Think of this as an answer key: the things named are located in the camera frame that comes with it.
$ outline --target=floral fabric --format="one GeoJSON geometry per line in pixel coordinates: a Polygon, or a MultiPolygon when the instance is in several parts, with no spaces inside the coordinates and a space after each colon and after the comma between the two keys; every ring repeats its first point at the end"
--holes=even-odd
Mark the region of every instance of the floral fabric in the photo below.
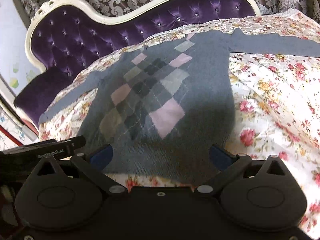
{"type": "MultiPolygon", "coordinates": [[[[262,17],[217,20],[186,25],[159,33],[145,42],[118,50],[94,62],[62,90],[52,102],[83,82],[91,71],[103,71],[125,51],[152,46],[163,41],[191,36],[195,32],[221,30],[232,33],[279,33],[320,42],[320,25],[297,10],[262,17]]],[[[277,154],[287,165],[308,200],[307,212],[300,224],[310,237],[320,237],[320,58],[230,54],[229,78],[236,108],[236,125],[226,149],[233,154],[246,153],[265,160],[277,154]]],[[[83,94],[76,102],[40,124],[42,140],[63,140],[76,136],[97,90],[83,94]]],[[[132,186],[179,186],[159,177],[108,174],[129,189],[132,186]]]]}

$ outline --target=pink rose print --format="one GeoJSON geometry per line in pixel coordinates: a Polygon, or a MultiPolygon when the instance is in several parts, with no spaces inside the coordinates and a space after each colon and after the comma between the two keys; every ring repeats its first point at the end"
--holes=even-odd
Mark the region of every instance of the pink rose print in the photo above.
{"type": "Polygon", "coordinates": [[[254,110],[253,106],[248,107],[249,102],[247,100],[244,100],[240,103],[240,111],[250,113],[254,110]]]}
{"type": "Polygon", "coordinates": [[[242,68],[242,71],[243,71],[243,72],[247,72],[247,70],[248,70],[248,66],[247,66],[247,65],[244,65],[243,68],[242,68]]]}
{"type": "Polygon", "coordinates": [[[268,104],[273,110],[277,110],[279,108],[279,105],[271,100],[268,101],[268,104]]]}
{"type": "Polygon", "coordinates": [[[313,212],[313,213],[320,213],[320,203],[311,204],[310,208],[309,208],[309,211],[313,212]]]}
{"type": "Polygon", "coordinates": [[[313,114],[316,112],[312,106],[309,106],[309,109],[310,109],[311,113],[313,113],[313,114]]]}
{"type": "Polygon", "coordinates": [[[289,138],[294,141],[294,142],[299,142],[300,139],[298,136],[295,136],[292,132],[290,132],[287,128],[286,128],[287,133],[289,134],[289,138]]]}
{"type": "Polygon", "coordinates": [[[134,186],[139,186],[139,184],[137,183],[137,181],[133,180],[131,177],[129,177],[128,179],[125,180],[125,186],[128,189],[128,191],[130,192],[131,189],[134,186]]]}
{"type": "Polygon", "coordinates": [[[244,146],[251,146],[254,142],[254,137],[256,135],[256,131],[252,129],[243,130],[240,135],[240,141],[244,144],[244,146]]]}
{"type": "Polygon", "coordinates": [[[296,71],[296,77],[297,77],[298,80],[302,80],[302,81],[305,81],[305,80],[306,80],[303,72],[301,72],[300,70],[297,70],[297,71],[296,71]]]}
{"type": "Polygon", "coordinates": [[[268,69],[270,69],[274,73],[278,70],[275,66],[269,66],[268,69]]]}
{"type": "Polygon", "coordinates": [[[302,65],[301,63],[296,63],[295,66],[296,66],[297,68],[299,68],[301,71],[305,71],[305,70],[306,70],[305,66],[302,65]]]}
{"type": "Polygon", "coordinates": [[[320,187],[320,173],[316,173],[314,176],[316,184],[320,187]]]}
{"type": "Polygon", "coordinates": [[[308,222],[309,218],[307,218],[306,215],[303,216],[301,222],[300,222],[300,225],[304,225],[306,222],[308,222]]]}
{"type": "Polygon", "coordinates": [[[287,161],[288,160],[288,155],[286,152],[279,152],[279,158],[281,160],[287,161]]]}
{"type": "Polygon", "coordinates": [[[152,186],[153,186],[153,187],[157,187],[158,184],[159,184],[159,182],[157,181],[157,179],[156,179],[156,178],[153,178],[153,179],[152,179],[152,186]]]}
{"type": "Polygon", "coordinates": [[[277,127],[282,128],[282,129],[285,128],[285,127],[284,127],[282,124],[280,124],[279,122],[275,121],[275,123],[276,123],[276,126],[277,126],[277,127]]]}

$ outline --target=yellow flower print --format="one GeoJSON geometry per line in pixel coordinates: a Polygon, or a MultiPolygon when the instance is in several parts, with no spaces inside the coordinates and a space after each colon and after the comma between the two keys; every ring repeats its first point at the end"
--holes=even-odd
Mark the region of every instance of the yellow flower print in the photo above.
{"type": "Polygon", "coordinates": [[[266,114],[270,114],[269,107],[268,107],[268,105],[267,105],[265,102],[263,102],[263,101],[259,102],[258,106],[259,106],[266,114]]]}
{"type": "Polygon", "coordinates": [[[263,91],[268,91],[269,90],[269,84],[268,83],[265,83],[265,82],[261,82],[260,84],[259,84],[259,88],[261,89],[261,90],[263,90],[263,91]]]}
{"type": "Polygon", "coordinates": [[[300,154],[301,154],[301,156],[306,155],[306,150],[301,148],[301,149],[300,149],[300,154]]]}
{"type": "Polygon", "coordinates": [[[230,82],[231,83],[236,83],[236,82],[239,81],[239,79],[235,75],[233,75],[231,73],[229,74],[229,78],[230,78],[230,82]]]}

